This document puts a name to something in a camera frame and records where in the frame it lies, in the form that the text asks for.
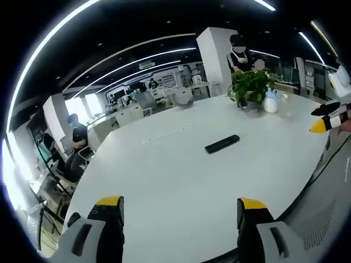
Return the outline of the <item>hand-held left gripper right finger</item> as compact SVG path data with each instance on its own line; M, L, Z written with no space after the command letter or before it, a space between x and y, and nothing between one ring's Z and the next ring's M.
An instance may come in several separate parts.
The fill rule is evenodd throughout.
M267 206L255 199L237 199L239 262L301 262L302 240Z

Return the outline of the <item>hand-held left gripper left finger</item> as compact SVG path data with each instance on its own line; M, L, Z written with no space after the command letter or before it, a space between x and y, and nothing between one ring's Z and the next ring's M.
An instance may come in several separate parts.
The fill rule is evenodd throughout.
M58 240L51 262L122 262L124 197L97 201L86 218L75 212Z

